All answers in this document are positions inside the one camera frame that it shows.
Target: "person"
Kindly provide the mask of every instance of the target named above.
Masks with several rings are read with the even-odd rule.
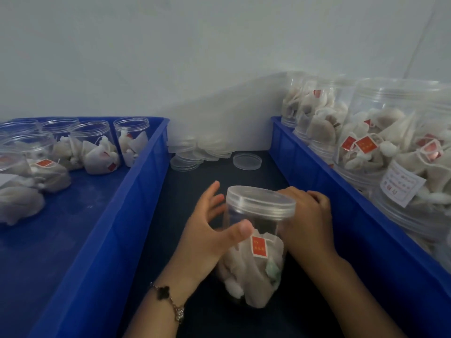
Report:
[[[218,189],[219,182],[215,181],[200,197],[172,258],[155,280],[158,289],[151,287],[147,292],[125,332],[126,338],[175,337],[179,322],[174,306],[183,306],[222,255],[253,233],[248,220],[219,232],[210,227],[208,223],[226,208],[224,196],[215,195]],[[294,187],[278,192],[296,200],[293,219],[280,228],[281,238],[328,302],[345,337],[405,337],[352,266],[337,254],[329,199],[319,192]],[[170,299],[161,295],[165,289]]]

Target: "black clover charm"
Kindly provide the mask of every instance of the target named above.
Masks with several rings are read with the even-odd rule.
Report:
[[[158,300],[168,299],[169,298],[169,286],[159,288],[156,293],[156,297]]]

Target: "forearm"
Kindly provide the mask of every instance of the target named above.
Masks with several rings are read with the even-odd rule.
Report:
[[[170,296],[178,307],[185,304],[196,288],[171,262],[155,281],[155,285],[169,286]],[[124,337],[174,338],[178,327],[179,323],[175,320],[175,311],[169,299],[158,300],[156,289],[151,288],[141,302]]]
[[[347,338],[400,338],[401,329],[339,256],[306,271],[335,314]]]

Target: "blue plastic tray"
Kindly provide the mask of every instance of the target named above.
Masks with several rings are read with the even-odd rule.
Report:
[[[116,118],[101,119],[113,128]],[[72,185],[46,195],[42,212],[0,226],[0,336],[116,334],[170,160],[169,120],[149,123],[131,169],[71,172]]]
[[[342,257],[409,337],[451,337],[451,275],[273,117],[270,155],[290,185],[330,198]]]

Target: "dark tabletop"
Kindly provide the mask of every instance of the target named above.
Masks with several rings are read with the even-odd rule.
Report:
[[[215,180],[221,182],[224,195],[233,185],[279,190],[288,187],[266,151],[262,167],[243,171],[233,165],[233,158],[204,162],[190,172],[169,168],[155,209],[149,233],[136,270],[133,284],[118,330],[122,336],[144,297],[174,252],[186,220],[200,195]],[[222,218],[212,227],[221,226]],[[177,337],[342,337],[329,306],[302,269],[288,254],[282,281],[264,309],[252,309],[231,302],[224,285],[210,274],[185,306],[185,320]]]

